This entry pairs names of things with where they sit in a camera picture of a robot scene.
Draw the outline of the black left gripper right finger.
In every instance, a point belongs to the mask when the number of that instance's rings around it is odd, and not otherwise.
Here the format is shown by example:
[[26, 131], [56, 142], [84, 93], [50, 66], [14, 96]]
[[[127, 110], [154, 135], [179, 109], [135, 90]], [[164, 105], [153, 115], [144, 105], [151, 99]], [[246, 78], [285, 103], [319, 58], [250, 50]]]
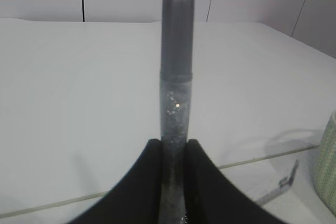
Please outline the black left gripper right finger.
[[188, 223], [283, 223], [236, 188], [198, 140], [185, 144], [183, 183]]

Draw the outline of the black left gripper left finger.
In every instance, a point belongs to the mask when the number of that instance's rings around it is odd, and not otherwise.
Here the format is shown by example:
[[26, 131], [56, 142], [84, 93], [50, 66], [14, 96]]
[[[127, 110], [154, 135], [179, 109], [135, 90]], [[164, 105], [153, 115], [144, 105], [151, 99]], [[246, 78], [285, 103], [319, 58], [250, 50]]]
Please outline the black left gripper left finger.
[[157, 223], [162, 185], [162, 142], [151, 139], [126, 175], [70, 223]]

